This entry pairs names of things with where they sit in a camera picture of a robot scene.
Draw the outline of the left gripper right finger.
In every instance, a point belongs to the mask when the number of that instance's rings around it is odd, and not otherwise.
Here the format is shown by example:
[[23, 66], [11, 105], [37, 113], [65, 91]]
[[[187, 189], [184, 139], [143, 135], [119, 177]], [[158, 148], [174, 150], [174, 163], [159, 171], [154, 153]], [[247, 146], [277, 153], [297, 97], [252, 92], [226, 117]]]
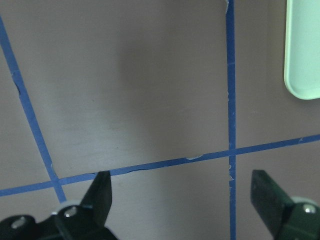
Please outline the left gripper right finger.
[[250, 200], [274, 240], [320, 238], [320, 205], [305, 197], [290, 197], [266, 171], [252, 171]]

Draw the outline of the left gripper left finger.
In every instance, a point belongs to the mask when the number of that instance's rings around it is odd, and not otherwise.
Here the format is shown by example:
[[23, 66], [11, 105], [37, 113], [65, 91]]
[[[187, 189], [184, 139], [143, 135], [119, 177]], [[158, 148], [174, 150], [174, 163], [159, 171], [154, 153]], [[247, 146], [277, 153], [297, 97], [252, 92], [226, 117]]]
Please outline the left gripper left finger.
[[2, 240], [116, 240], [106, 226], [112, 206], [109, 171], [98, 172], [79, 204], [67, 205], [47, 219], [13, 215], [0, 222]]

